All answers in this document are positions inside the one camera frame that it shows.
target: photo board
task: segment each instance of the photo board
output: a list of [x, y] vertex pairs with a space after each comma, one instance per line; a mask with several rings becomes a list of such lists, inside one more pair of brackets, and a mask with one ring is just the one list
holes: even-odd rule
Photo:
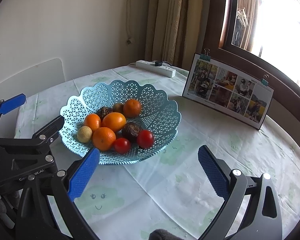
[[260, 129], [273, 92], [240, 70], [195, 54], [182, 96]]

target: window frame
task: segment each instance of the window frame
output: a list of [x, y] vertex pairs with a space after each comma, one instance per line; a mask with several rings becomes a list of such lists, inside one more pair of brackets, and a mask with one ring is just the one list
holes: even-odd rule
[[269, 75], [269, 86], [274, 89], [273, 98], [300, 121], [300, 87], [270, 63], [232, 45], [236, 12], [237, 0], [210, 0], [202, 53], [204, 48], [209, 48], [213, 59], [257, 79]]

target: blue gripper pad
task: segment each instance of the blue gripper pad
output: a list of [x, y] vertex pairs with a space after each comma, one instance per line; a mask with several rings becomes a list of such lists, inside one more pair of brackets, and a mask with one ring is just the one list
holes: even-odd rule
[[24, 94], [10, 98], [0, 105], [0, 114], [7, 114], [19, 106], [22, 106], [25, 102], [26, 96]]
[[198, 160], [216, 194], [227, 200], [229, 196], [228, 180], [204, 146], [199, 148]]
[[87, 155], [69, 180], [68, 195], [72, 202], [81, 196], [100, 161], [100, 152], [96, 148], [88, 152]]

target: photo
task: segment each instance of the photo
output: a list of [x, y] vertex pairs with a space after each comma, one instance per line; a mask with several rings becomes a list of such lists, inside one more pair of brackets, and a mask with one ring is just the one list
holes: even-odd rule
[[253, 91], [254, 83], [249, 81], [246, 78], [238, 76], [237, 82], [234, 86], [234, 92], [238, 93], [246, 98], [251, 98], [252, 91]]
[[224, 89], [223, 87], [213, 85], [209, 101], [214, 102], [220, 106], [227, 107], [231, 94], [231, 91]]
[[243, 115], [247, 109], [248, 104], [249, 99], [233, 93], [227, 108], [238, 114]]
[[237, 74], [227, 71], [224, 68], [219, 68], [216, 76], [216, 84], [229, 90], [234, 89], [234, 84], [237, 79]]
[[255, 85], [248, 109], [244, 116], [259, 123], [271, 96], [270, 91], [259, 85]]
[[208, 99], [217, 70], [217, 66], [198, 59], [188, 93]]

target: white wall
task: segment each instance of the white wall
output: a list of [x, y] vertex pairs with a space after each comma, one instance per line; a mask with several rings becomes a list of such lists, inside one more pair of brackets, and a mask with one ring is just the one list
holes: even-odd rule
[[144, 58], [149, 0], [132, 0], [126, 45], [126, 0], [3, 0], [0, 4], [0, 83], [60, 58], [71, 80]]

